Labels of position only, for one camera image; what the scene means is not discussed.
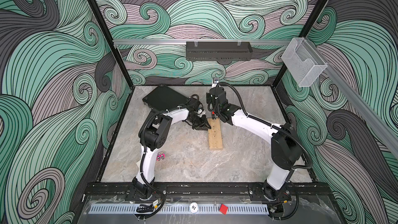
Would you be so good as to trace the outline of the claw hammer orange black handle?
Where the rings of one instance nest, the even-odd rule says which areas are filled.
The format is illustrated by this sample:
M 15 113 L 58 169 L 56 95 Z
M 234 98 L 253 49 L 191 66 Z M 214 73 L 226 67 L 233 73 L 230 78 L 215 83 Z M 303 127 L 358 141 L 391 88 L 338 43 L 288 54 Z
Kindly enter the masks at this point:
M 216 120 L 218 118 L 214 110 L 211 110 L 211 118 L 212 120 Z

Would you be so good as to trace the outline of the wooden block with nails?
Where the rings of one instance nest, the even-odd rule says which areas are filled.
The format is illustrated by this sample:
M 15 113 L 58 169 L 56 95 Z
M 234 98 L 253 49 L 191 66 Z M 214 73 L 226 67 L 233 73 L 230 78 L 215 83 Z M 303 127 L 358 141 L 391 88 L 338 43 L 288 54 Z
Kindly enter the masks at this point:
M 208 118 L 208 122 L 211 127 L 208 130 L 209 150 L 223 150 L 220 120 Z

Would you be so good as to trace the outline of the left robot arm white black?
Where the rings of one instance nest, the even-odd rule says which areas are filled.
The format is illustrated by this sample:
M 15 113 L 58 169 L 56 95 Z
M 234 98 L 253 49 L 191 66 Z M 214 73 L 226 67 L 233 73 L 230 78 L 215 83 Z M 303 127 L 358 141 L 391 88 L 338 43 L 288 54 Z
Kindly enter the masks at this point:
M 151 112 L 138 134 L 142 157 L 133 185 L 141 197 L 150 198 L 152 193 L 157 192 L 153 186 L 156 152 L 167 140 L 171 125 L 186 122 L 197 131 L 208 131 L 211 126 L 197 94 L 190 97 L 172 96 L 169 100 L 159 100 L 148 95 L 144 102 L 151 108 Z

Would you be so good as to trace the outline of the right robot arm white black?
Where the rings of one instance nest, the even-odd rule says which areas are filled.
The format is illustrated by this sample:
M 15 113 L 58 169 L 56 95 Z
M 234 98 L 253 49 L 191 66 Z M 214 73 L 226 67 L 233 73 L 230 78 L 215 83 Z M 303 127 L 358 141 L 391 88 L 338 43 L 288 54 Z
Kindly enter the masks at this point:
M 214 78 L 206 102 L 208 110 L 222 122 L 243 128 L 270 144 L 273 166 L 262 186 L 266 199 L 281 199 L 286 194 L 285 183 L 292 174 L 298 169 L 313 167 L 313 160 L 292 125 L 271 123 L 248 113 L 232 85 Z

